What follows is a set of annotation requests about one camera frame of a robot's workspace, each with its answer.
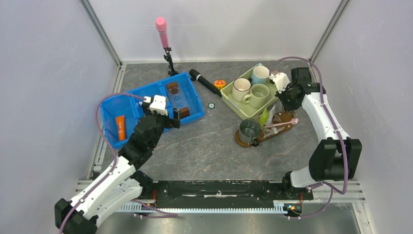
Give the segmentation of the brown oval wooden tray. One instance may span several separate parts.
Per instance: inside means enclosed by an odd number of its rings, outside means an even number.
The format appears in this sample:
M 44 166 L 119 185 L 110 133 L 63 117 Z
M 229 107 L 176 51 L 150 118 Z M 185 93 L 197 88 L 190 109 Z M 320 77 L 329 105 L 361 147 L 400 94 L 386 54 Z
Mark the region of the brown oval wooden tray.
M 261 127 L 260 133 L 251 140 L 251 143 L 243 142 L 240 138 L 241 132 L 237 130 L 235 133 L 235 141 L 238 145 L 245 148 L 251 146 L 257 147 L 260 143 L 291 130 L 293 126 L 298 123 L 298 120 L 298 118 L 293 118 L 289 113 L 278 112 L 272 117 L 271 125 L 275 125 L 275 127 Z

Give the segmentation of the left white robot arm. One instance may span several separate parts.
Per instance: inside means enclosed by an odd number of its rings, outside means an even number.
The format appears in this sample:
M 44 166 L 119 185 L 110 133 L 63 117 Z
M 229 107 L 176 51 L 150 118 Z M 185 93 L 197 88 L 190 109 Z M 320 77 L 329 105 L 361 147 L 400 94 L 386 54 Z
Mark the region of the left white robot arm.
M 181 111 L 174 108 L 170 118 L 161 104 L 145 102 L 142 108 L 144 116 L 107 169 L 82 192 L 55 204 L 59 233 L 94 234 L 122 205 L 152 195 L 150 178 L 139 169 L 152 156 L 164 130 L 180 128 Z

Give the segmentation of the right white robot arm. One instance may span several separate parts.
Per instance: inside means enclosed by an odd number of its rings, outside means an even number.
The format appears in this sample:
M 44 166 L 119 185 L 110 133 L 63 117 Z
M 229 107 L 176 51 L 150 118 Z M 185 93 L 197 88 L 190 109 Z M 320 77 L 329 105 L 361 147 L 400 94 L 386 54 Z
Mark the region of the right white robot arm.
M 362 144 L 340 126 L 322 83 L 308 79 L 292 82 L 284 73 L 269 75 L 269 79 L 275 85 L 276 96 L 286 111 L 300 107 L 304 109 L 319 140 L 308 166 L 286 173 L 281 186 L 282 195 L 294 199 L 301 188 L 317 188 L 326 185 L 329 180 L 342 181 L 343 188 L 334 190 L 340 194 L 346 193 L 348 181 L 356 172 Z

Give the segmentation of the clear plastic toothbrush holder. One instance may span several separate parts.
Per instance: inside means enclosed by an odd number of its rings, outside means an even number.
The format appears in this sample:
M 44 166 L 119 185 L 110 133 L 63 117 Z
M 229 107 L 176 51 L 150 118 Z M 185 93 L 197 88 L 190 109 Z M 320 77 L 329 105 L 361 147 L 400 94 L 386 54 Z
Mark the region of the clear plastic toothbrush holder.
M 287 123 L 291 120 L 292 120 L 292 117 L 289 114 L 285 112 L 278 112 L 273 115 L 272 124 Z M 262 126 L 260 134 L 258 136 L 258 141 L 262 142 L 270 138 L 273 138 L 277 135 L 280 135 L 284 132 L 289 131 L 292 127 L 293 127 L 292 124 L 285 124 L 285 125 L 276 126 L 272 128 L 265 128 Z

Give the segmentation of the grey toothbrush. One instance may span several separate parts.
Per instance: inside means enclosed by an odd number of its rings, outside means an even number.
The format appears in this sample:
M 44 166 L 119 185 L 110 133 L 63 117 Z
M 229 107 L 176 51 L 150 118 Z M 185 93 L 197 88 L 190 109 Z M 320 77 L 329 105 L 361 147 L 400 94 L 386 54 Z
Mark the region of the grey toothbrush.
M 271 130 L 274 134 L 277 134 L 278 132 L 282 131 L 284 129 L 284 126 L 279 126 L 279 127 L 272 127 L 272 125 L 265 125 L 264 128 Z

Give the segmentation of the green toothpaste tube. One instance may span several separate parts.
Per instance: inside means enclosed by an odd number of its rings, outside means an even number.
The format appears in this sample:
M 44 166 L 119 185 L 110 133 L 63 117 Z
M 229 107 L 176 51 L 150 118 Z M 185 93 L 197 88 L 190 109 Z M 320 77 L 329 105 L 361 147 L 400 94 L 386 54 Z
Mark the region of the green toothpaste tube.
M 265 109 L 263 110 L 263 113 L 261 114 L 261 117 L 260 117 L 261 126 L 266 125 L 268 118 L 269 118 L 268 110 L 267 110 L 267 107 L 265 107 Z

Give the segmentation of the white toothpaste tube red cap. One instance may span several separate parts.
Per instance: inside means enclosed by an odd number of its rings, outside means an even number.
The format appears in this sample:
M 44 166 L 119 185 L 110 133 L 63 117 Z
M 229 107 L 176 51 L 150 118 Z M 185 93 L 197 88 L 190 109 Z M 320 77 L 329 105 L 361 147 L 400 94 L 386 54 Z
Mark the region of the white toothpaste tube red cap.
M 267 120 L 266 120 L 266 122 L 265 122 L 265 125 L 270 125 L 270 124 L 272 124 L 273 117 L 274 117 L 274 113 L 275 113 L 275 107 L 276 107 L 276 105 L 274 104 L 274 105 L 272 106 L 272 108 L 268 111 L 268 118 L 267 118 Z

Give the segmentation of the dark grey mug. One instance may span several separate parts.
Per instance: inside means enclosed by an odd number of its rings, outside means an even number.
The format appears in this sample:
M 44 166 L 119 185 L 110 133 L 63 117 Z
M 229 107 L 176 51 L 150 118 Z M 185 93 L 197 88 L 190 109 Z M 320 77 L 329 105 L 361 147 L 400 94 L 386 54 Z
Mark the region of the dark grey mug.
M 261 131 L 260 124 L 252 119 L 245 119 L 239 126 L 239 139 L 242 143 L 257 147 L 258 136 Z

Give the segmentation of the orange toothpaste tube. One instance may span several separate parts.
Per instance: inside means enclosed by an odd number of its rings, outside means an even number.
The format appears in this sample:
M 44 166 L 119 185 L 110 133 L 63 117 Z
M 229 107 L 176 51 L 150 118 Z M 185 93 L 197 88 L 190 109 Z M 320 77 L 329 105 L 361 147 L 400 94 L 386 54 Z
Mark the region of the orange toothpaste tube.
M 124 141 L 126 139 L 125 116 L 117 116 L 115 121 L 118 130 L 118 139 L 119 141 Z

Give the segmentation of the light green mug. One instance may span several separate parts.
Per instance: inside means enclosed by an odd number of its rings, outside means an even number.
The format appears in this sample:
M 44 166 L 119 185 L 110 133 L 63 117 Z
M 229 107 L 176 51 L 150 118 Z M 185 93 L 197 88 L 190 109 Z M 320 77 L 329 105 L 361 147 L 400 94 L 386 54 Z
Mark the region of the light green mug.
M 243 96 L 242 103 L 248 104 L 253 108 L 261 108 L 267 102 L 270 91 L 264 84 L 254 84 L 250 92 Z

